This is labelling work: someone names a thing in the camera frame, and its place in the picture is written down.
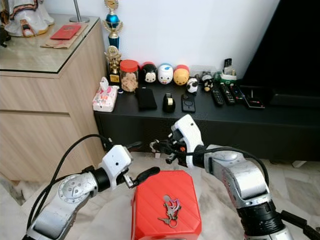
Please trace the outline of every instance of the trophy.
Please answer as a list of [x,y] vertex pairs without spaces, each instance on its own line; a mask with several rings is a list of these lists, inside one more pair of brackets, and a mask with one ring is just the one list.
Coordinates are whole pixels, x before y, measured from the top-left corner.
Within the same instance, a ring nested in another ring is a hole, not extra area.
[[119,6],[118,0],[104,0],[104,4],[109,9],[109,13],[107,14],[105,20],[102,21],[102,24],[104,28],[110,32],[108,36],[109,44],[119,49],[118,33],[121,31],[123,23],[119,20],[115,13],[115,10]]
[[121,53],[118,48],[110,45],[107,52],[104,53],[108,61],[110,83],[120,85],[120,61]]

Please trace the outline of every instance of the tissue box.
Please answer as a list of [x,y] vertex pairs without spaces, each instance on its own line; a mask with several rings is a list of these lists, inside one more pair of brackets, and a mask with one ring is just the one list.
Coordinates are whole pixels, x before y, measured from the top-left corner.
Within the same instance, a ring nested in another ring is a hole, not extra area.
[[[164,195],[180,201],[176,228],[158,219],[168,217]],[[131,240],[196,240],[201,233],[202,223],[194,183],[185,171],[161,171],[149,177],[136,187],[131,205]]]
[[108,86],[106,90],[103,90],[100,86],[92,101],[93,110],[112,112],[115,108],[118,88],[118,86]]

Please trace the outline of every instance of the red box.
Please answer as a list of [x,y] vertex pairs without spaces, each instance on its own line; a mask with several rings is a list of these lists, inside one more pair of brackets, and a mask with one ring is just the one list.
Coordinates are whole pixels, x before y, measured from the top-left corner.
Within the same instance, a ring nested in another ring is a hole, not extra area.
[[[180,200],[181,210],[176,228],[171,228],[158,219],[168,217],[164,195]],[[149,177],[135,189],[131,205],[131,240],[196,240],[201,233],[202,224],[194,183],[185,171],[161,171]]]

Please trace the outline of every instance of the lamp base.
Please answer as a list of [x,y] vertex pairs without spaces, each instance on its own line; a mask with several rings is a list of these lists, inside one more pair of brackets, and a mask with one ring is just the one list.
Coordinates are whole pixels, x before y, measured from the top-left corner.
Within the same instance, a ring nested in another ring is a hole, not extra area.
[[90,22],[90,18],[88,18],[87,16],[81,16],[81,21],[78,21],[78,17],[77,16],[73,16],[69,19],[70,22],[73,23],[88,23]]

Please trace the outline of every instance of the television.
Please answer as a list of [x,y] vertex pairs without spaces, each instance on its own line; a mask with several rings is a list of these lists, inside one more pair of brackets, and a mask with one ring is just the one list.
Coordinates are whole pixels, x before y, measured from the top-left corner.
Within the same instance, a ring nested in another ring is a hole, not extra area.
[[319,6],[280,0],[241,85],[320,97]]

